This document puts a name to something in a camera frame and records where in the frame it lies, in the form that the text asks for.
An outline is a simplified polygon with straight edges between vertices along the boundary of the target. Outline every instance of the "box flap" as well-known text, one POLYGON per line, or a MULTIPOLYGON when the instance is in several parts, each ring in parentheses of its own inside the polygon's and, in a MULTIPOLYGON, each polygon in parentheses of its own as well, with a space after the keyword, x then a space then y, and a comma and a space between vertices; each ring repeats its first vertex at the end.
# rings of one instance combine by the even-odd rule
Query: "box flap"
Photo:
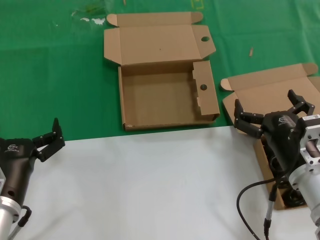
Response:
POLYGON ((320 92, 320 76, 310 76, 308 77, 313 86, 320 92))
POLYGON ((220 85, 226 91, 237 91, 302 78, 316 72, 318 66, 315 63, 299 63, 228 77, 220 85))
POLYGON ((216 51, 208 26, 192 25, 192 30, 201 59, 204 59, 216 51))
POLYGON ((203 19, 203 14, 197 12, 162 12, 162 13, 135 13, 109 14, 106 20, 117 27, 146 27, 194 24, 203 19))
POLYGON ((162 19, 159 22, 161 24, 153 24, 150 20, 150 24, 144 26, 137 22, 135 25, 139 26, 104 31, 104 57, 122 66, 173 61, 194 62, 202 60, 216 51, 208 26, 191 25, 191 23, 202 19, 201 13, 108 15, 109 21, 114 21, 114 24, 122 26, 119 24, 119 16, 132 19, 132 22, 137 22, 138 20, 135 19, 140 19, 141 16, 143 19, 148 19, 151 16, 162 19))
POLYGON ((104 31, 104 57, 117 64, 122 64, 120 29, 113 28, 104 31))
POLYGON ((192 75, 196 82, 197 103, 200 107, 201 115, 218 114, 219 106, 210 62, 194 62, 193 69, 192 75))
MULTIPOLYGON (((252 86, 242 89, 239 86, 234 93, 223 99, 223 105, 232 121, 234 121, 236 99, 240 100, 244 111, 250 113, 265 115, 271 112, 285 111, 292 107, 292 103, 288 99, 288 91, 292 89, 297 95, 303 96, 307 102, 315 105, 314 114, 320 114, 320 77, 307 77, 307 75, 315 73, 317 69, 317 65, 313 63, 295 64, 241 75, 244 82, 246 75, 251 77, 255 74, 260 75, 257 79, 267 79, 264 76, 266 74, 278 81, 269 81, 266 84, 258 85, 252 83, 252 86)), ((234 90, 230 81, 224 80, 222 85, 226 90, 234 90)))

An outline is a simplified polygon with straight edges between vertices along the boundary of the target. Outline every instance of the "white table surface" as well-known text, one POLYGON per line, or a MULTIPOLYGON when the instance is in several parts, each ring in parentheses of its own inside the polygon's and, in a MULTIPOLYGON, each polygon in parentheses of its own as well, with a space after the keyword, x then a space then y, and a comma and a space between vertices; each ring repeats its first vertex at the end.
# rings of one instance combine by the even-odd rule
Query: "white table surface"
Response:
MULTIPOLYGON (((66 142, 37 161, 17 240, 253 240, 236 198, 263 179, 254 139, 233 127, 66 142)), ((241 199, 264 239, 267 190, 241 199)), ((270 240, 316 239, 308 208, 274 211, 270 240)))

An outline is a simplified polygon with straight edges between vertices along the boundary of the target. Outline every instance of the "hole in cardboard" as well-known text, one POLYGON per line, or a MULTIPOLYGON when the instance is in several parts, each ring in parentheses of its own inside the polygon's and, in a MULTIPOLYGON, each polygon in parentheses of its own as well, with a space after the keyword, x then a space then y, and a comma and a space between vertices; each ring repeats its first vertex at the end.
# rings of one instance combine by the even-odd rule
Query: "hole in cardboard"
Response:
POLYGON ((208 87, 207 87, 207 85, 205 85, 205 84, 202 84, 202 85, 200 86, 200 89, 203 90, 203 91, 204 91, 204 90, 207 90, 207 88, 208 88, 208 87))
POLYGON ((203 38, 201 38, 202 42, 208 42, 210 40, 210 38, 208 36, 204 36, 203 38))
POLYGON ((201 115, 192 62, 145 63, 121 67, 122 111, 134 128, 210 124, 201 115))

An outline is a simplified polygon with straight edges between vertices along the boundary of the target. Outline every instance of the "green tablecloth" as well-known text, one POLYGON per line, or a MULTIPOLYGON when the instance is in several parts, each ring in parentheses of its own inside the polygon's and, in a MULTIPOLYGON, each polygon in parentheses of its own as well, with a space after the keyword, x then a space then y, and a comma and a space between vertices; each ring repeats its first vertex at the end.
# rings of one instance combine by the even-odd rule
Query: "green tablecloth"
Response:
POLYGON ((103 56, 111 26, 91 19, 177 11, 203 12, 217 49, 210 56, 221 111, 215 127, 229 123, 221 79, 320 63, 319 0, 1 0, 0 137, 41 135, 54 117, 66 140, 137 133, 122 129, 117 65, 103 56))

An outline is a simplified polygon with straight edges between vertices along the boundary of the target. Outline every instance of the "brown cardboard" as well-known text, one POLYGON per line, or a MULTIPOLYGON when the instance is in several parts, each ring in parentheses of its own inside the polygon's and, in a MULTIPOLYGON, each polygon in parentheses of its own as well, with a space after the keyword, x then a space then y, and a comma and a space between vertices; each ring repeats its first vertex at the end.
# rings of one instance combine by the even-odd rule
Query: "brown cardboard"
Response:
MULTIPOLYGON (((269 168, 268 159, 264 150, 263 142, 265 143, 264 139, 258 139, 253 147, 256 154, 256 158, 258 160, 262 175, 264 180, 273 179, 274 175, 272 174, 272 171, 269 168)), ((271 192, 272 186, 275 182, 270 182, 266 184, 266 188, 268 190, 268 193, 271 192)), ((276 200, 274 203, 274 209, 275 210, 286 210, 286 209, 299 209, 299 208, 305 208, 307 205, 299 206, 299 207, 287 207, 282 199, 282 194, 284 193, 285 189, 278 189, 276 193, 276 200)))
POLYGON ((250 113, 285 111, 292 107, 288 99, 288 91, 292 89, 315 106, 314 114, 320 114, 320 77, 309 76, 317 71, 314 63, 299 63, 223 79, 221 87, 234 91, 223 99, 223 105, 232 122, 236 99, 250 113))
POLYGON ((209 61, 209 28, 201 12, 109 14, 104 57, 118 67, 126 130, 210 124, 219 106, 209 61))

